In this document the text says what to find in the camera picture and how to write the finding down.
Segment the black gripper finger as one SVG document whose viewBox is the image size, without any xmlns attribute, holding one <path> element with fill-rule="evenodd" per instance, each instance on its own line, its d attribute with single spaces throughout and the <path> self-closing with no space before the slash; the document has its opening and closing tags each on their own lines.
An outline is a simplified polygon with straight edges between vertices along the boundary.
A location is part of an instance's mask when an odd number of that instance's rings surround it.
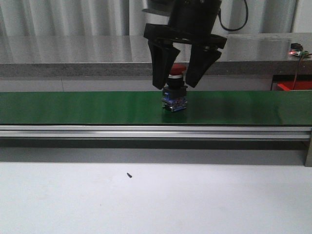
<svg viewBox="0 0 312 234">
<path fill-rule="evenodd" d="M 186 73 L 186 83 L 195 88 L 205 72 L 221 57 L 217 49 L 193 45 Z"/>
<path fill-rule="evenodd" d="M 154 87 L 162 89 L 180 50 L 173 47 L 172 44 L 166 45 L 151 40 L 148 40 L 148 46 L 152 58 L 152 84 Z"/>
</svg>

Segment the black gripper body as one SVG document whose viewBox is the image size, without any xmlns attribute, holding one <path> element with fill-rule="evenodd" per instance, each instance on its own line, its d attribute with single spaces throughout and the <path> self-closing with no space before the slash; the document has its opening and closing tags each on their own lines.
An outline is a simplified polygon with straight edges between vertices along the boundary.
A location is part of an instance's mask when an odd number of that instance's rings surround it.
<svg viewBox="0 0 312 234">
<path fill-rule="evenodd" d="M 143 11 L 168 16 L 169 21 L 146 24 L 143 36 L 150 41 L 223 49 L 227 39 L 212 34 L 220 6 L 220 0 L 149 0 Z"/>
</svg>

